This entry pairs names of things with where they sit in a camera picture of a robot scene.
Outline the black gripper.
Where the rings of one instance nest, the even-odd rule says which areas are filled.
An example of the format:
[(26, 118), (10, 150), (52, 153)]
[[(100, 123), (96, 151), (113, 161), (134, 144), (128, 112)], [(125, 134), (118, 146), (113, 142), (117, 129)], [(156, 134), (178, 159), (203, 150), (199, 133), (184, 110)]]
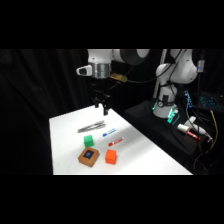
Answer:
[(109, 97), (109, 80), (108, 79), (95, 79), (91, 80), (92, 98), (95, 103), (95, 108), (99, 108), (100, 101), (103, 102), (103, 115), (108, 115), (110, 109)]

